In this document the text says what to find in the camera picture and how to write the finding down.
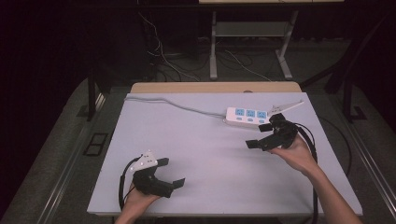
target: gray floor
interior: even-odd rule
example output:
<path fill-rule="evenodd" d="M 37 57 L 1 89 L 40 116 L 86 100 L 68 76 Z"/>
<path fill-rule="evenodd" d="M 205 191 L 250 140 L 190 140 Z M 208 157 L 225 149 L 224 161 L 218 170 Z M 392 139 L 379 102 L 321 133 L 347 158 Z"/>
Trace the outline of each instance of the gray floor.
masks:
<path fill-rule="evenodd" d="M 218 81 L 265 81 L 263 77 L 252 74 L 241 68 L 234 57 L 224 51 L 229 50 L 234 56 L 255 73 L 266 76 L 273 81 L 284 81 L 277 64 L 274 49 L 280 46 L 280 41 L 262 39 L 254 42 L 247 40 L 221 40 L 218 48 Z M 299 41 L 291 42 L 286 59 L 293 74 L 293 81 L 300 82 L 335 63 L 345 52 L 347 41 L 325 40 L 322 42 Z M 167 58 L 174 66 L 196 70 L 185 72 L 188 76 L 198 76 L 201 81 L 209 80 L 207 63 L 208 44 L 202 43 L 200 60 Z M 178 79 L 172 69 L 160 67 L 171 78 Z M 194 81 L 192 78 L 181 77 L 183 81 Z M 164 75 L 159 74 L 157 81 L 164 81 Z M 342 135 L 334 128 L 336 126 L 345 135 L 351 145 L 352 165 L 348 179 L 355 190 L 364 216 L 364 223 L 396 223 L 389 211 L 381 191 L 375 184 L 374 177 L 361 159 L 359 148 L 366 148 L 374 158 L 382 175 L 388 181 L 389 187 L 395 189 L 396 137 L 387 123 L 382 120 L 374 107 L 367 101 L 364 94 L 354 89 L 353 105 L 359 106 L 366 120 L 357 120 L 348 124 L 341 111 L 341 95 L 328 95 L 322 89 L 326 78 L 305 89 L 312 105 L 322 122 L 323 129 L 343 168 L 347 169 L 347 144 Z M 110 94 L 104 95 L 97 102 L 98 112 L 91 122 L 83 117 L 88 97 L 87 83 L 82 82 L 70 97 L 64 112 L 55 124 L 46 144 L 40 151 L 29 175 L 26 176 L 21 188 L 8 208 L 1 223 L 112 223 L 112 217 L 98 217 L 86 212 L 96 178 L 100 172 L 106 149 L 111 139 L 118 115 L 123 103 L 123 97 L 130 87 L 113 88 Z M 103 152 L 98 157 L 83 156 L 95 133 L 107 133 Z M 200 219 L 159 219 L 161 223 L 194 223 L 203 222 Z M 278 223 L 276 220 L 234 219 L 205 220 L 206 223 Z M 283 218 L 283 223 L 303 223 L 299 219 Z M 319 223 L 326 223 L 321 218 Z"/>

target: white controller part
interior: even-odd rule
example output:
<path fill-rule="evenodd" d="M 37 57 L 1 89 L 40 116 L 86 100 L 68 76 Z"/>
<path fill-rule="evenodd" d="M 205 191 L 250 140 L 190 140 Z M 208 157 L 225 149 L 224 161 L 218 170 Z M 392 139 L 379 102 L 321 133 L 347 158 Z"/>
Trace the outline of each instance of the white controller part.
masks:
<path fill-rule="evenodd" d="M 287 105 L 274 105 L 269 112 L 264 110 L 245 109 L 240 107 L 228 107 L 225 122 L 233 126 L 257 128 L 262 124 L 269 123 L 269 119 L 273 115 L 280 114 L 303 103 L 304 101 L 301 100 L 300 102 Z"/>
<path fill-rule="evenodd" d="M 134 165 L 131 167 L 130 170 L 135 172 L 135 171 L 144 170 L 149 167 L 156 166 L 156 165 L 158 165 L 158 162 L 154 158 L 154 155 L 152 154 L 152 152 L 149 150 L 148 152 L 143 154 L 142 157 L 140 157 L 140 159 L 137 162 L 134 163 Z"/>

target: white table surface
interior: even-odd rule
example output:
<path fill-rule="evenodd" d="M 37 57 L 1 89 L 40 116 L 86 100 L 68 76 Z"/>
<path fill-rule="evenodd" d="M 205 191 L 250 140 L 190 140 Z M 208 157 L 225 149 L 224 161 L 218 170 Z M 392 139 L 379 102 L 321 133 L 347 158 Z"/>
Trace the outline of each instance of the white table surface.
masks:
<path fill-rule="evenodd" d="M 179 105 L 224 113 L 229 106 L 269 110 L 304 100 L 284 112 L 287 120 L 301 123 L 315 136 L 318 164 L 350 204 L 362 215 L 361 205 L 350 186 L 318 117 L 303 92 L 266 93 L 130 93 L 132 96 L 163 97 Z M 186 177 L 183 188 L 171 198 L 161 198 L 145 216 L 309 216 L 313 211 L 312 186 L 305 176 L 278 156 L 248 149 L 246 140 L 271 133 L 225 124 L 222 119 L 182 110 L 165 103 L 125 101 L 99 174 L 88 212 L 99 216 L 120 213 L 118 189 L 126 164 L 149 149 L 169 164 L 156 176 L 172 182 Z M 128 172 L 124 193 L 132 182 Z"/>

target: power strip switch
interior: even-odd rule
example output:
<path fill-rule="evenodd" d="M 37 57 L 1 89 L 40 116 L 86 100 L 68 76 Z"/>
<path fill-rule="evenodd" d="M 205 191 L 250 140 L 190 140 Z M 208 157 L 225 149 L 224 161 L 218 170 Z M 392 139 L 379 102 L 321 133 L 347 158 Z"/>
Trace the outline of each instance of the power strip switch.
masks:
<path fill-rule="evenodd" d="M 257 128 L 269 123 L 267 112 L 263 110 L 228 107 L 225 122 L 234 126 Z"/>

